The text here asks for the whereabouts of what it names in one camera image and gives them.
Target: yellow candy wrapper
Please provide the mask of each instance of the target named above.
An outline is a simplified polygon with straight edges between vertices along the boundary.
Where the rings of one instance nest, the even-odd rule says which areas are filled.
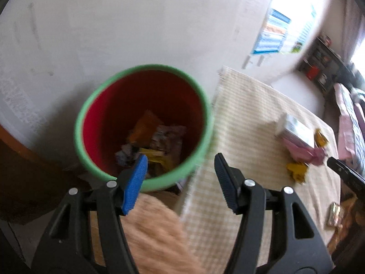
[[[288,163],[287,169],[292,173],[293,179],[300,183],[305,183],[305,173],[308,170],[308,164],[306,163]]]
[[[327,138],[322,134],[321,129],[316,129],[314,133],[314,141],[318,147],[325,147],[328,144]]]
[[[171,156],[165,155],[163,151],[140,148],[139,152],[145,154],[149,162],[161,164],[165,172],[169,172],[175,167]]]

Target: orange wrapper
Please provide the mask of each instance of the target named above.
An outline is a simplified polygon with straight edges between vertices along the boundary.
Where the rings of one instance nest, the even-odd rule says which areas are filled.
[[[128,141],[137,147],[148,147],[157,126],[163,122],[150,110],[146,110],[138,120],[128,137]]]

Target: trash can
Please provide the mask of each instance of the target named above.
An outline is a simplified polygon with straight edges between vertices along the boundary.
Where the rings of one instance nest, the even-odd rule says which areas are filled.
[[[105,81],[86,100],[77,117],[74,143],[81,163],[104,181],[118,176],[115,153],[146,110],[165,125],[186,127],[181,163],[159,177],[145,179],[141,191],[168,188],[186,178],[204,158],[213,131],[210,102],[188,74],[165,65],[142,65]]]

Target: trash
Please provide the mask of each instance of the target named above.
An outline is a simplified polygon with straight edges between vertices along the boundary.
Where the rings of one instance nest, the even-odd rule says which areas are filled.
[[[149,147],[157,126],[161,124],[163,124],[163,122],[158,119],[156,115],[150,110],[146,110],[134,126],[132,133],[129,135],[129,143],[138,147]]]
[[[116,152],[115,159],[118,166],[127,167],[128,157],[124,151],[120,150]]]
[[[173,144],[176,143],[176,140],[181,139],[185,131],[186,127],[184,126],[167,127],[160,125],[152,136],[150,147],[152,149],[170,152]]]
[[[282,137],[284,146],[289,150],[291,157],[295,163],[288,163],[287,169],[291,171],[293,179],[300,183],[305,183],[305,173],[309,167],[308,164],[321,166],[324,164],[324,159],[327,156],[326,149],[328,144],[327,138],[321,133],[320,129],[316,129],[314,133],[314,147],[303,146],[302,143],[297,143],[298,140]]]
[[[344,209],[337,203],[332,202],[329,207],[329,214],[327,225],[331,227],[338,227],[344,218]]]
[[[307,173],[308,167],[306,163],[287,164],[287,169],[291,171],[293,179],[300,184],[305,184],[305,173]]]
[[[322,134],[321,129],[316,129],[314,133],[314,141],[318,147],[325,147],[328,144],[327,138]]]
[[[154,178],[171,171],[180,164],[182,137],[186,127],[165,126],[150,110],[138,120],[122,150],[116,152],[119,166],[131,167],[140,154],[148,159],[146,178]]]

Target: checkered tablecloth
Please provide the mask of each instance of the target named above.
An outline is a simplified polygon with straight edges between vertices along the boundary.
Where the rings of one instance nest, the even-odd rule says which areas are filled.
[[[272,87],[226,68],[214,102],[215,130],[205,161],[189,182],[181,212],[193,254],[207,273],[223,273],[241,216],[227,208],[214,172],[214,155],[222,152],[230,166],[261,186],[281,190],[292,186],[327,244],[333,230],[325,226],[331,202],[339,202],[340,179],[326,166],[310,166],[307,183],[297,184],[286,170],[292,159],[275,136],[279,117],[287,112],[309,128],[321,128],[328,138],[328,155],[338,157],[333,130],[317,116]],[[266,211],[258,265],[265,264],[271,237],[271,214]]]

